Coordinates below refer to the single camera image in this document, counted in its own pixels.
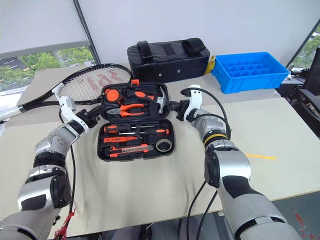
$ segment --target bag handle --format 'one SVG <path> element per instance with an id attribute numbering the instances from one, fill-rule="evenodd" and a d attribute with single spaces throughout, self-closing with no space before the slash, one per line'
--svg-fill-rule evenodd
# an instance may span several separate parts
<path id="1" fill-rule="evenodd" d="M 151 53 L 149 43 L 147 41 L 138 41 L 136 44 L 138 50 L 141 52 L 142 60 L 144 62 L 152 61 L 154 56 Z"/>
<path id="2" fill-rule="evenodd" d="M 182 46 L 191 56 L 199 54 L 202 50 L 206 49 L 206 46 L 200 38 L 189 38 L 182 41 Z"/>

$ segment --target tennis racket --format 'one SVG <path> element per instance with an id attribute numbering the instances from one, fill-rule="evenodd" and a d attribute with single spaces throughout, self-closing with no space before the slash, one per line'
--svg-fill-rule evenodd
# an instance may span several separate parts
<path id="1" fill-rule="evenodd" d="M 101 101 L 101 90 L 109 84 L 127 83 L 132 78 L 131 71 L 118 64 L 99 64 L 77 71 L 64 79 L 55 91 L 59 99 L 70 97 L 76 105 L 92 105 Z M 0 121 L 25 113 L 29 110 L 59 105 L 58 101 L 45 101 L 51 97 L 53 89 L 25 104 L 17 105 L 0 112 Z"/>

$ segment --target red cable tie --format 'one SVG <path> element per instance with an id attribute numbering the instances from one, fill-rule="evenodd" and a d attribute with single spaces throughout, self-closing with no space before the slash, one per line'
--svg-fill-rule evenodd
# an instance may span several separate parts
<path id="1" fill-rule="evenodd" d="M 70 212 L 68 214 L 68 216 L 66 217 L 64 223 L 62 224 L 62 227 L 60 229 L 58 229 L 57 231 L 55 231 L 54 239 L 57 239 L 58 237 L 61 237 L 60 239 L 66 240 L 68 224 L 69 224 L 69 221 L 71 220 L 71 218 L 75 215 L 75 212 L 76 212 L 76 209 L 74 209 L 73 212 Z"/>

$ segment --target hammer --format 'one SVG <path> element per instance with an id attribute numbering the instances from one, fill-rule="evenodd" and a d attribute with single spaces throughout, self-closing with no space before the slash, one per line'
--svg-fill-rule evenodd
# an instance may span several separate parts
<path id="1" fill-rule="evenodd" d="M 160 91 L 161 91 L 162 96 L 153 96 L 153 95 L 147 95 L 142 91 L 135 91 L 135 90 L 132 90 L 132 89 L 129 88 L 126 91 L 126 96 L 128 98 L 136 97 L 136 98 L 148 101 L 148 102 L 157 103 L 157 104 L 160 105 L 159 110 L 158 110 L 158 114 L 162 114 L 163 110 L 164 110 L 164 106 L 167 103 L 167 96 L 166 96 L 166 93 L 165 93 L 165 91 L 163 90 L 163 88 L 161 86 L 160 86 Z"/>

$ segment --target window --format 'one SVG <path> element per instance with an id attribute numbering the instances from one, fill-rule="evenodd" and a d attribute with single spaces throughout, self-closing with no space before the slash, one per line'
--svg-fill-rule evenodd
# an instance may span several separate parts
<path id="1" fill-rule="evenodd" d="M 310 68 L 316 54 L 317 46 L 320 46 L 320 24 L 293 60 L 292 63 L 294 67 Z"/>
<path id="2" fill-rule="evenodd" d="M 0 96 L 23 92 L 41 69 L 95 65 L 87 46 L 0 60 Z"/>

